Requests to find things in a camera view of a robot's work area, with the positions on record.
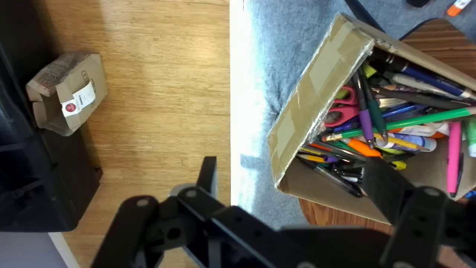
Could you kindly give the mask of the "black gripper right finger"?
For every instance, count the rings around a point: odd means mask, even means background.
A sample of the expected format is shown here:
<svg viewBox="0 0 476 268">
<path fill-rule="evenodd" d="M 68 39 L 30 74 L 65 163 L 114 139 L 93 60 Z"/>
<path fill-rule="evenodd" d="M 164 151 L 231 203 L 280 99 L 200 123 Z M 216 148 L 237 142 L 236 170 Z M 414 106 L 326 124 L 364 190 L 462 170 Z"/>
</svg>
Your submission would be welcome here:
<svg viewBox="0 0 476 268">
<path fill-rule="evenodd" d="M 414 187 L 383 160 L 365 163 L 365 193 L 395 228 L 380 266 L 441 268 L 439 251 L 451 248 L 469 267 L 476 263 L 476 209 L 434 187 Z"/>
</svg>

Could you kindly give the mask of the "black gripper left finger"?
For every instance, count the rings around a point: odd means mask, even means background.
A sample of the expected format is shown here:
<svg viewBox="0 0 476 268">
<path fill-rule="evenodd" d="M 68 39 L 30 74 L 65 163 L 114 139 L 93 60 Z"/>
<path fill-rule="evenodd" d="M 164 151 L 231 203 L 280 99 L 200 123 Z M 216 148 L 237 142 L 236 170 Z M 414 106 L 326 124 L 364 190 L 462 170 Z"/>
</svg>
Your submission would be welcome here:
<svg viewBox="0 0 476 268">
<path fill-rule="evenodd" d="M 201 268 L 277 268 L 264 242 L 276 233 L 239 208 L 216 200 L 218 158 L 206 157 L 199 181 L 166 202 L 126 200 L 93 268 L 158 268 L 169 251 L 184 249 Z"/>
</svg>

